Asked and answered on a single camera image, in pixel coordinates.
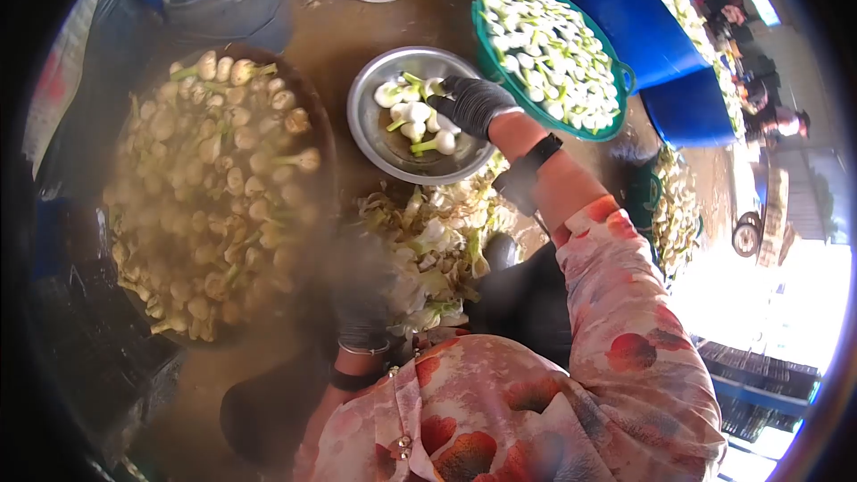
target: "black wristwatch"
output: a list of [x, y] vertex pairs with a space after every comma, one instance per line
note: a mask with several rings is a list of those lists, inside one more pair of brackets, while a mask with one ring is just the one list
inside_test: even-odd
[[529, 153], [512, 163], [512, 166], [494, 179], [491, 184], [497, 193], [512, 202], [525, 216], [536, 213], [536, 202], [532, 198], [536, 186], [536, 171], [553, 154], [560, 150], [562, 140], [548, 134]]

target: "floral shirt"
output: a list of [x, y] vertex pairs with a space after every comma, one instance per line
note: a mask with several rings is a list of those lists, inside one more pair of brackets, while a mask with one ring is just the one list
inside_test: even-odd
[[727, 442], [649, 245], [606, 196], [553, 236], [569, 374], [515, 341], [439, 342], [340, 406], [314, 480], [700, 480]]

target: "teal plastic basin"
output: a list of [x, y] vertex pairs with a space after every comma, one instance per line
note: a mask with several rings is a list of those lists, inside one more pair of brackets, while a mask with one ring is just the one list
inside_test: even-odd
[[477, 65], [486, 79], [492, 80], [506, 88], [509, 93], [515, 97], [515, 100], [520, 104], [521, 108], [523, 108], [530, 114], [530, 116], [535, 118], [542, 125], [551, 129], [565, 131], [566, 133], [582, 140], [606, 142], [619, 134], [619, 130], [621, 130], [622, 124], [625, 122], [625, 113], [628, 108], [628, 94], [634, 91], [637, 80], [634, 77], [634, 73], [631, 68], [616, 58], [616, 51], [614, 50], [613, 45], [610, 44], [610, 40], [604, 35], [604, 32], [598, 28], [595, 21], [593, 21], [590, 16], [586, 15], [586, 12], [578, 8], [570, 0], [559, 1], [564, 2], [567, 5], [571, 5], [574, 10], [583, 14], [584, 23], [595, 33], [595, 37], [601, 40], [604, 52], [613, 60], [613, 65], [610, 67], [610, 70], [613, 72], [615, 78], [613, 85], [616, 87], [616, 91], [618, 91], [616, 100], [619, 102], [620, 112], [613, 119], [613, 124], [611, 126], [600, 129], [595, 134], [583, 128], [575, 129], [567, 123], [555, 120], [550, 116], [550, 114], [541, 109], [541, 106], [530, 101], [530, 98], [527, 97], [524, 92], [524, 87], [520, 84], [520, 81], [515, 77], [515, 75], [513, 73], [506, 72], [506, 70], [499, 64], [497, 53], [494, 48], [491, 47], [491, 43], [488, 40], [489, 35], [486, 29], [486, 21], [481, 15], [479, 15], [479, 12], [481, 12], [484, 7], [481, 0], [473, 0], [473, 4], [470, 7], [470, 18], [473, 21], [473, 27], [476, 30], [477, 39], [479, 40], [479, 48], [477, 49]]

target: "cart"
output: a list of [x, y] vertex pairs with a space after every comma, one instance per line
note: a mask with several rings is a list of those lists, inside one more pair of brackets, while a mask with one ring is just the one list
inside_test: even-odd
[[756, 264], [763, 267], [781, 263], [783, 243], [788, 240], [786, 211], [788, 206], [788, 172], [766, 166], [766, 187], [758, 212], [745, 212], [735, 224], [732, 246], [738, 255], [749, 258], [756, 254]]

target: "gray bucket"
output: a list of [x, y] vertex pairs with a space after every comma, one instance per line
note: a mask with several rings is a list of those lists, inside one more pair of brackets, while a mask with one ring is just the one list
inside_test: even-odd
[[292, 33], [288, 0], [163, 0], [173, 43], [196, 50], [244, 42], [282, 52]]

